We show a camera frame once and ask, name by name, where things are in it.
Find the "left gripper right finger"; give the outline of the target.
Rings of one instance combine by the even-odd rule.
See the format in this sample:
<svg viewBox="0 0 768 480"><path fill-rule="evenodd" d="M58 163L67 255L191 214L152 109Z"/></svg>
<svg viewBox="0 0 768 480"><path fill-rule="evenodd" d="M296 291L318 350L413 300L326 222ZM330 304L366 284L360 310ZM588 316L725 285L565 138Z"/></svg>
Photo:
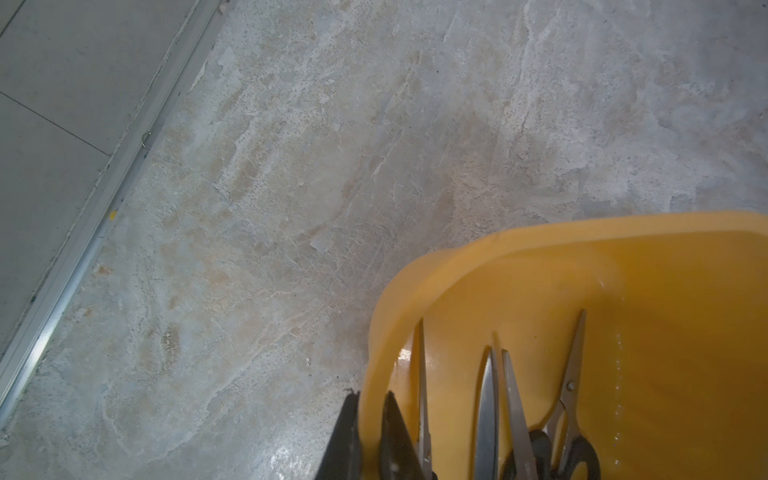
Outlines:
<svg viewBox="0 0 768 480"><path fill-rule="evenodd" d="M385 396L379 444L380 479L425 479L416 447L392 391Z"/></svg>

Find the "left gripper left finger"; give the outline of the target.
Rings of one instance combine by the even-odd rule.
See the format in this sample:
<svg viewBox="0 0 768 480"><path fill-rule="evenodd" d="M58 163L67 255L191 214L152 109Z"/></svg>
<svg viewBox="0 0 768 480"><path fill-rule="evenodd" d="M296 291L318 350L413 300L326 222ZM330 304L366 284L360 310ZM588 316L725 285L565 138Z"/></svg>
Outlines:
<svg viewBox="0 0 768 480"><path fill-rule="evenodd" d="M349 393L344 399L324 452L316 480L360 480L362 471L362 445L358 432L359 392Z"/></svg>

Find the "yellow plastic storage box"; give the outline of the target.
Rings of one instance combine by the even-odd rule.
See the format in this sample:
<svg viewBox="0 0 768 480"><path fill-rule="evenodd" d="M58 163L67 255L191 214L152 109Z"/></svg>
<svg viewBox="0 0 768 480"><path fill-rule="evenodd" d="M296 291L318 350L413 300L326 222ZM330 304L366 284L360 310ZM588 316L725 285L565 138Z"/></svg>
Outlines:
<svg viewBox="0 0 768 480"><path fill-rule="evenodd" d="M363 477L379 474L388 392L417 434L420 365L440 478L472 475L488 348L510 355L541 427L578 322L576 417L603 478L766 477L767 219L749 212L518 228L412 261L371 320Z"/></svg>

